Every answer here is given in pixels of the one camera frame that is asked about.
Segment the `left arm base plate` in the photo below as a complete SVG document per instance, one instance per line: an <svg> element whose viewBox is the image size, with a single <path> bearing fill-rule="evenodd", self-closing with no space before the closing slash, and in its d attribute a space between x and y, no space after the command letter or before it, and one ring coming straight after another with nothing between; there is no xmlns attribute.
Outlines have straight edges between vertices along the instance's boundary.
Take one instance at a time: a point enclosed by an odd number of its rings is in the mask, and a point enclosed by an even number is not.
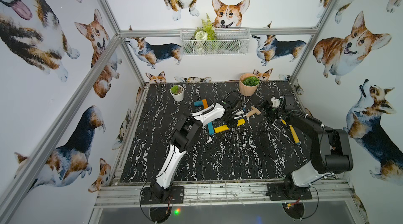
<svg viewBox="0 0 403 224"><path fill-rule="evenodd" d="M142 205L181 204L184 201L184 186L172 186L168 189L145 187L140 195Z"/></svg>

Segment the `orange block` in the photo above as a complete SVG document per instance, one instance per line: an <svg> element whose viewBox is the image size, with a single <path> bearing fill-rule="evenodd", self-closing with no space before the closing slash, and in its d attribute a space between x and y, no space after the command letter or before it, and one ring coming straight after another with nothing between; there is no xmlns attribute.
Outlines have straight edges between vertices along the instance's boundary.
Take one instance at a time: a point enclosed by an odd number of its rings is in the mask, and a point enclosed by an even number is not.
<svg viewBox="0 0 403 224"><path fill-rule="evenodd" d="M203 99L202 102L203 102L203 107L204 107L204 109L207 109L207 108L208 108L207 100L206 100L206 99Z"/></svg>

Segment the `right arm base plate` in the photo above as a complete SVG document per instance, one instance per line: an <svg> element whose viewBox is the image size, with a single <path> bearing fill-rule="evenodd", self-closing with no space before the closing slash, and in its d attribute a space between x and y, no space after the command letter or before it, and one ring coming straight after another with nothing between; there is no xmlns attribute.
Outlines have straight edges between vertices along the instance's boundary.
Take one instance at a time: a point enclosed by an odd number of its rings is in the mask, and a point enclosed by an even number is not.
<svg viewBox="0 0 403 224"><path fill-rule="evenodd" d="M287 187L284 183L267 184L266 196L271 201L311 200L312 194L307 187Z"/></svg>

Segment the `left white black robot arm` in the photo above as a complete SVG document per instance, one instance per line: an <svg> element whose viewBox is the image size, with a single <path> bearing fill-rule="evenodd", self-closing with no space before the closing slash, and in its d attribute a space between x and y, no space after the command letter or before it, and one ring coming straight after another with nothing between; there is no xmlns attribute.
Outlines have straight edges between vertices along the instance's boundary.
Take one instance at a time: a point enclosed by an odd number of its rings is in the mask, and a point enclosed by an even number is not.
<svg viewBox="0 0 403 224"><path fill-rule="evenodd" d="M203 127L214 120L222 119L227 129L236 128L240 126L245 115L242 95L233 90L225 98L214 101L206 109L185 113L177 120L167 158L159 173L150 181L150 191L160 203L169 200L178 166L183 156L199 142Z"/></svg>

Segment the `long teal block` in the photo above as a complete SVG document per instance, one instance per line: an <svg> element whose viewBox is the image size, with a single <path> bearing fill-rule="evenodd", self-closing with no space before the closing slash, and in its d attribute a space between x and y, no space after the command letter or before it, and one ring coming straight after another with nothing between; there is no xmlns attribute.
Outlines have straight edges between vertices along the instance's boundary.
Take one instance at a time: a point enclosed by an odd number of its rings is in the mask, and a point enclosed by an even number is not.
<svg viewBox="0 0 403 224"><path fill-rule="evenodd" d="M214 135L215 131L214 131L213 124L210 122L210 123L207 124L207 127L208 127L209 135Z"/></svg>

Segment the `short teal block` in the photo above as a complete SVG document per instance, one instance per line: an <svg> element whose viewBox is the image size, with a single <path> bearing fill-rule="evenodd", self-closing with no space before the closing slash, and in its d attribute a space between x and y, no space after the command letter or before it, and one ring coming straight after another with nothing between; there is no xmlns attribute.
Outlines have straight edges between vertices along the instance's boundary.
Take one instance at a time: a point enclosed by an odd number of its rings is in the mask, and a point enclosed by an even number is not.
<svg viewBox="0 0 403 224"><path fill-rule="evenodd" d="M202 101L195 101L194 106L195 107L203 106L203 102Z"/></svg>

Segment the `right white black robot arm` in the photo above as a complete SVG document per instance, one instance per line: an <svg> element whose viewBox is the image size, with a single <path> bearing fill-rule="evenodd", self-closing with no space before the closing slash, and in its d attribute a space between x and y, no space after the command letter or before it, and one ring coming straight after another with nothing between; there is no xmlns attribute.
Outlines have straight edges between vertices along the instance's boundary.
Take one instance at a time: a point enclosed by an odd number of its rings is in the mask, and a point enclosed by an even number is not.
<svg viewBox="0 0 403 224"><path fill-rule="evenodd" d="M283 192L289 198L314 182L353 169L351 147L345 131L325 126L322 121L297 110L291 96L265 99L259 106L269 121L279 120L288 126L294 138L297 137L295 129L298 129L311 139L310 160L284 179Z"/></svg>

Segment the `yellow block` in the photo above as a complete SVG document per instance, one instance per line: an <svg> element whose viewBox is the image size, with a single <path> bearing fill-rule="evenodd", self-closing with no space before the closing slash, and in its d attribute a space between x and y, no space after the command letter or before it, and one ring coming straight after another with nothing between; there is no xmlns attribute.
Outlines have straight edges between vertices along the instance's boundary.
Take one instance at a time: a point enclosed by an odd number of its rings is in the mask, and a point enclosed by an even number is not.
<svg viewBox="0 0 403 224"><path fill-rule="evenodd" d="M224 131L227 131L227 130L229 130L229 127L227 125L223 125L223 126L219 126L219 127L214 128L214 131L215 131L216 134L224 132Z"/></svg>
<svg viewBox="0 0 403 224"><path fill-rule="evenodd" d="M240 120L238 120L237 126L241 126L241 125L243 125L245 123L246 123L245 119L240 119Z"/></svg>

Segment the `natural wood block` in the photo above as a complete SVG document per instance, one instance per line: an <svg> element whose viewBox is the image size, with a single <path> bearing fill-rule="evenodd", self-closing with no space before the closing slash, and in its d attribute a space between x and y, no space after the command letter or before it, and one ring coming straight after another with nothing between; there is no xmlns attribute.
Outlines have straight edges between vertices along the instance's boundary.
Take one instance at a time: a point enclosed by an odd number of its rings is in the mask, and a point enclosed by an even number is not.
<svg viewBox="0 0 403 224"><path fill-rule="evenodd" d="M261 111L258 108L256 108L255 106L251 106L251 111L252 111L253 115L254 114L261 115Z"/></svg>
<svg viewBox="0 0 403 224"><path fill-rule="evenodd" d="M249 117L253 116L255 113L256 113L255 110L252 110L246 114L246 117L249 118Z"/></svg>

